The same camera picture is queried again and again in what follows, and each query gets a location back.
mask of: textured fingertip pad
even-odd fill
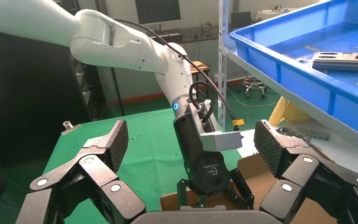
[[[113,172],[117,173],[128,147],[128,127],[125,120],[118,120],[112,129],[113,141],[107,147],[112,159]]]
[[[281,160],[283,147],[276,138],[276,130],[266,121],[259,120],[255,128],[255,147],[274,177]]]

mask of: green table surface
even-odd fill
[[[173,129],[172,109],[82,124],[59,138],[44,173],[73,159],[87,139],[107,134],[118,119],[127,121],[129,142],[117,174],[144,201],[147,211],[161,210],[160,197],[176,192],[178,181],[187,179]],[[241,158],[237,150],[225,151],[223,155],[229,170]],[[67,224],[106,223],[89,199],[80,203],[65,221]]]

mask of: cardboard box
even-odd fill
[[[246,183],[252,190],[255,196],[254,209],[260,208],[260,203],[269,192],[271,187],[277,181],[271,174],[267,165],[264,163],[262,157],[259,154],[255,154],[249,157],[242,158],[238,161],[237,168],[240,170],[242,176],[246,180]],[[230,184],[230,188],[234,189],[237,193],[233,183]],[[189,205],[195,207],[198,197],[195,193],[188,189],[187,200]],[[162,210],[178,210],[178,197],[177,193],[164,195],[160,198]],[[223,197],[222,194],[211,196],[207,200],[207,207],[213,208],[216,205],[225,205],[227,210],[235,209],[234,206]],[[336,224],[335,218],[327,214],[326,211],[320,205],[308,198],[300,207],[296,216],[291,224]]]

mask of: blue plastic tray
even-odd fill
[[[238,56],[281,86],[358,131],[358,72],[307,67],[314,51],[358,52],[358,0],[330,0],[230,33]]]

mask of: computer monitor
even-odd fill
[[[250,12],[231,13],[231,30],[252,25]]]
[[[180,21],[179,0],[135,0],[139,24]]]

